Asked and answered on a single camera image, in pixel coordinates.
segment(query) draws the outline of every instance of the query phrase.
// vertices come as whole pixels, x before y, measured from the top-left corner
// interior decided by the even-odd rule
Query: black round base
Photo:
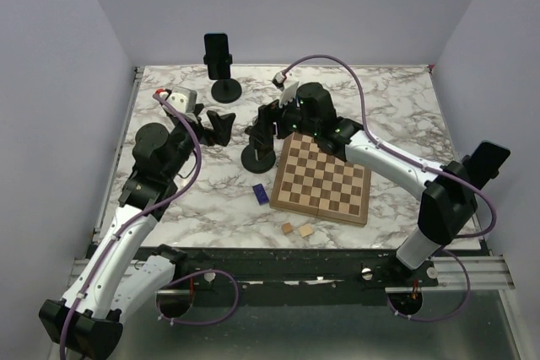
[[[242,86],[234,79],[218,80],[212,86],[212,97],[218,103],[232,103],[242,95]]]
[[[424,302],[422,293],[417,293],[416,298],[413,298],[411,293],[392,293],[388,294],[388,298],[394,308],[404,315],[416,314]]]
[[[276,163],[276,153],[272,151],[262,160],[257,160],[255,157],[255,148],[247,146],[242,151],[241,159],[242,166],[252,173],[265,173],[268,172]]]

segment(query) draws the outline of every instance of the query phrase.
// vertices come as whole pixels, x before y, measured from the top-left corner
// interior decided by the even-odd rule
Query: blue block
[[[268,200],[267,193],[264,191],[264,187],[262,187],[261,184],[254,185],[253,192],[255,193],[255,197],[259,201],[260,205],[270,202],[270,200]]]

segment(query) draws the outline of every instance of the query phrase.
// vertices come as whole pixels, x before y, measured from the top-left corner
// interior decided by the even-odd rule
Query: cable
[[[195,180],[197,180],[197,177],[199,176],[199,173],[201,172],[201,166],[202,166],[202,160],[201,160],[201,144],[199,143],[197,139],[197,135],[193,131],[192,127],[189,125],[189,123],[186,121],[186,119],[180,114],[176,109],[170,105],[166,100],[159,97],[158,94],[154,94],[154,99],[156,99],[160,104],[164,105],[169,109],[169,111],[172,111],[172,113],[175,115],[175,117],[182,123],[182,125],[186,128],[187,133],[189,134],[190,138],[193,141],[193,146],[195,148],[196,152],[196,167],[195,167],[195,173],[193,174],[193,177],[189,179],[189,181],[186,183],[184,187],[181,188],[181,190],[177,191],[174,195],[170,196],[169,198],[164,199],[161,202],[158,202],[157,204],[154,204],[153,206],[147,207],[141,212],[139,212],[137,215],[133,216],[131,219],[127,220],[115,233],[116,237],[120,237],[124,232],[127,231],[128,228],[130,228],[137,220],[139,220],[142,217],[145,217],[149,215],[153,210],[160,208],[162,206],[165,206],[167,204],[170,204],[174,200],[176,200],[178,197],[182,196],[186,191],[189,190],[189,188],[195,183]],[[107,245],[101,252],[100,257],[97,259],[97,261],[94,264],[94,267],[90,271],[88,277],[86,277],[86,280],[84,281],[83,286],[78,291],[78,295],[83,297],[86,294],[86,291],[89,288],[90,283],[94,279],[97,271],[100,269],[101,264],[103,263],[104,259],[109,254],[109,251],[111,251],[113,244],[115,243],[115,239],[109,239],[107,242]],[[73,300],[73,304],[69,311],[67,312],[66,319],[64,320],[64,325],[62,326],[62,332],[60,334],[60,359],[66,360],[66,340],[68,338],[68,329],[69,325],[71,323],[71,320],[73,318],[73,315],[75,314],[75,311],[77,310],[78,305],[81,302],[81,298],[77,297]]]
[[[359,94],[360,94],[360,108],[361,108],[361,112],[362,112],[362,125],[364,126],[365,135],[367,135],[367,137],[370,139],[370,141],[372,141],[375,145],[377,145],[378,148],[382,149],[383,151],[388,152],[390,155],[395,156],[398,159],[401,159],[403,162],[407,162],[408,164],[411,164],[412,166],[415,166],[415,167],[417,167],[417,168],[419,168],[421,170],[425,170],[425,171],[428,171],[428,172],[433,173],[435,175],[443,176],[443,177],[446,177],[447,179],[454,180],[455,182],[459,183],[460,185],[463,185],[466,188],[468,188],[469,190],[471,190],[473,193],[479,195],[486,202],[486,204],[489,207],[489,210],[491,211],[491,223],[489,223],[489,226],[486,229],[484,229],[484,230],[482,230],[480,232],[476,232],[474,234],[457,235],[456,236],[457,239],[476,238],[476,237],[479,237],[479,236],[484,236],[485,234],[490,233],[495,228],[495,224],[497,223],[497,212],[495,210],[495,206],[491,202],[489,197],[487,197],[481,190],[479,190],[474,185],[471,185],[470,183],[466,182],[465,180],[460,179],[457,176],[451,175],[450,173],[446,173],[446,172],[444,172],[444,171],[442,171],[440,169],[430,168],[429,166],[424,167],[422,164],[416,162],[415,160],[413,160],[413,159],[411,159],[411,158],[409,158],[409,157],[407,157],[405,155],[402,155],[398,151],[394,151],[392,148],[387,147],[387,145],[385,145],[382,141],[377,140],[375,138],[375,136],[371,133],[370,129],[368,128],[367,116],[365,114],[364,90],[362,89],[362,85],[360,84],[360,80],[359,80],[358,76],[356,76],[356,73],[354,73],[353,69],[349,65],[347,65],[345,62],[341,61],[340,59],[337,59],[334,56],[325,55],[325,54],[309,55],[309,56],[304,56],[303,58],[300,58],[298,61],[295,61],[295,62],[291,63],[288,67],[286,67],[283,71],[281,71],[281,73],[283,75],[287,75],[287,73],[293,67],[301,64],[302,62],[308,61],[310,59],[319,59],[319,58],[329,59],[331,61],[334,61],[334,62],[338,63],[339,65],[344,67],[345,70],[347,70],[347,72],[349,72],[351,74],[351,76],[353,77],[354,81],[356,82],[356,86],[358,87]]]
[[[185,176],[182,176],[180,173],[178,174],[178,177],[180,177],[181,179],[185,180],[187,179],[189,176],[192,175],[193,173],[193,170],[195,170],[195,168],[197,167],[197,154],[196,153],[193,153],[195,155],[195,164],[193,165],[192,169],[189,171],[189,173]]]
[[[388,297],[386,301],[388,302],[388,306],[390,307],[391,311],[394,313],[395,316],[399,316],[400,318],[404,318],[405,320],[411,320],[413,322],[432,323],[432,322],[440,322],[442,320],[448,320],[452,316],[457,315],[460,312],[462,312],[465,309],[465,307],[467,307],[469,299],[471,298],[471,277],[469,276],[469,273],[467,272],[467,269],[465,268],[465,265],[463,264],[463,262],[460,261],[456,255],[451,253],[449,250],[441,250],[441,252],[444,252],[446,255],[451,256],[454,259],[456,259],[457,264],[461,266],[461,268],[463,269],[463,274],[465,275],[465,280],[467,281],[467,291],[465,292],[465,298],[463,299],[462,303],[459,305],[459,307],[454,309],[449,314],[446,314],[437,318],[421,318],[417,316],[402,314],[394,307],[394,305],[392,304],[392,301],[390,300],[390,297]]]
[[[204,320],[204,321],[191,321],[191,320],[181,320],[181,319],[177,319],[177,318],[167,318],[161,312],[161,307],[159,306],[159,303],[156,303],[156,308],[159,311],[158,320],[161,320],[163,318],[163,319],[168,320],[169,322],[171,322],[171,325],[172,325],[172,323],[175,323],[175,324],[179,324],[179,325],[207,326],[207,325],[218,324],[219,322],[229,318],[236,311],[236,308],[238,307],[238,300],[240,299],[240,289],[238,288],[238,282],[235,280],[235,278],[232,277],[226,271],[213,270],[213,269],[196,271],[196,272],[194,272],[192,274],[188,274],[187,276],[181,277],[178,280],[174,280],[173,282],[167,284],[166,287],[173,287],[176,284],[179,284],[179,283],[184,282],[186,280],[190,280],[190,279],[192,280],[194,277],[201,276],[201,275],[207,274],[207,273],[221,274],[222,276],[225,276],[225,277],[229,278],[229,280],[233,284],[233,287],[235,288],[235,301],[233,302],[233,304],[230,307],[229,311],[227,311],[227,313],[225,315],[222,315],[219,318],[216,318],[215,320]]]

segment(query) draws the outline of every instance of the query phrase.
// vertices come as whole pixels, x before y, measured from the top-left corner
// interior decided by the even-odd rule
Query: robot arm
[[[196,104],[196,92],[161,89],[157,94],[183,114],[200,143],[208,146],[229,143],[234,114],[219,116],[209,111],[213,128],[205,128],[198,116],[203,105]],[[194,151],[186,128],[168,109],[164,110],[175,128],[169,132],[159,123],[150,123],[139,129],[132,151],[135,164],[103,241],[62,299],[46,300],[40,309],[40,320],[52,341],[60,341],[63,325],[69,322],[66,346],[93,359],[108,358],[120,340],[126,318],[160,287],[186,270],[181,268],[185,254],[162,245],[120,286],[141,243],[169,206],[165,200],[177,192],[176,175]],[[120,231],[145,208],[161,202],[164,205],[140,217],[125,232]],[[68,312],[73,308],[70,319]]]
[[[312,136],[322,152],[362,164],[401,186],[420,201],[418,228],[396,253],[398,265],[406,271],[419,268],[441,246],[449,244],[477,209],[471,190],[425,169],[441,169],[482,189],[510,155],[506,148],[482,142],[462,162],[441,164],[391,147],[416,162],[417,167],[379,148],[362,124],[339,117],[330,94],[320,83],[300,87],[297,83],[283,84],[281,98],[261,106],[253,125],[246,128],[250,141],[242,152],[242,164],[254,173],[270,170],[276,160],[273,137],[283,139],[299,132]]]

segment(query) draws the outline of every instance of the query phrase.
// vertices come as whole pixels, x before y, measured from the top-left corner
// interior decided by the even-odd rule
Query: black phone holder
[[[242,95],[240,83],[230,77],[230,65],[233,63],[233,56],[229,54],[226,58],[212,58],[205,55],[204,64],[208,66],[208,76],[219,78],[212,85],[212,98],[219,103],[232,103]]]

